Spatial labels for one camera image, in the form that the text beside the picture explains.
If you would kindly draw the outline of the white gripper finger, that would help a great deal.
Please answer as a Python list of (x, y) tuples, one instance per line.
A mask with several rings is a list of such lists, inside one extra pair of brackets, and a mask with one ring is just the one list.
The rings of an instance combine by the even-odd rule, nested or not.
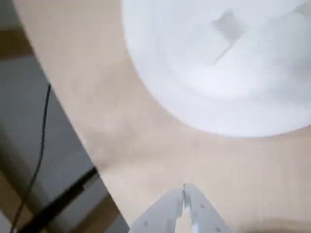
[(193, 233), (230, 233), (218, 211), (193, 184), (184, 185), (184, 206), (191, 217)]
[(150, 206), (132, 225), (132, 233), (173, 233), (182, 216), (184, 194), (174, 188)]

